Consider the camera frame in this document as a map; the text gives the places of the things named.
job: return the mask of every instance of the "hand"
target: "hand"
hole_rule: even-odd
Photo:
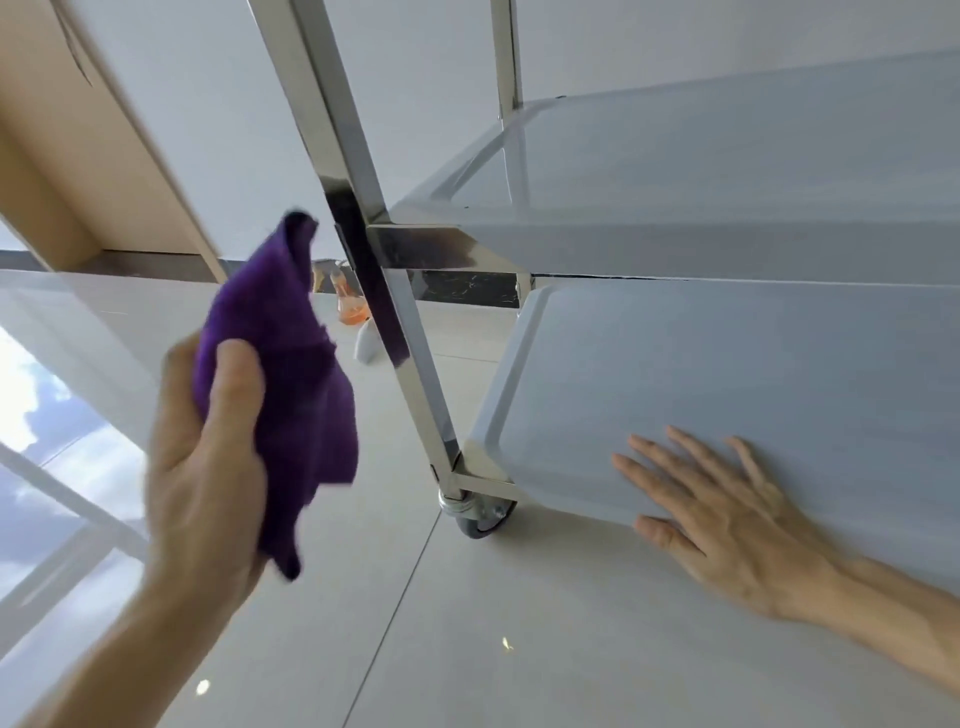
[[[841,553],[764,474],[743,440],[727,440],[742,473],[677,428],[667,435],[696,464],[638,435],[629,443],[672,481],[624,455],[612,458],[676,520],[639,516],[636,532],[712,591],[768,617],[811,619]]]
[[[229,619],[263,573],[257,552],[267,475],[253,429],[264,378],[255,349],[217,348],[206,423],[191,394],[199,336],[167,353],[146,482],[151,559],[145,589]]]

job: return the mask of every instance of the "wrist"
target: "wrist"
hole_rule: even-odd
[[[149,568],[128,612],[162,621],[178,633],[208,634],[214,640],[233,616],[232,608],[212,591]]]

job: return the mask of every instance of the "purple microfiber cloth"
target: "purple microfiber cloth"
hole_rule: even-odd
[[[193,398],[206,418],[217,346],[243,339],[266,378],[256,450],[267,470],[260,550],[291,581],[300,575],[294,527],[323,484],[352,482],[359,446],[353,389],[310,305],[310,241],[317,221],[289,212],[217,293],[200,336]]]

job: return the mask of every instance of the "beige wall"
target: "beige wall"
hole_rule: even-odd
[[[0,123],[8,137],[100,248],[199,253],[216,264],[151,150],[53,8],[48,0],[0,5]]]

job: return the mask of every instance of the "wheel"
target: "wheel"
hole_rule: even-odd
[[[469,539],[484,539],[490,536],[497,528],[503,525],[503,522],[510,518],[510,514],[516,508],[516,501],[512,500],[507,512],[498,519],[486,519],[485,521],[472,521],[471,519],[457,519],[457,527]]]

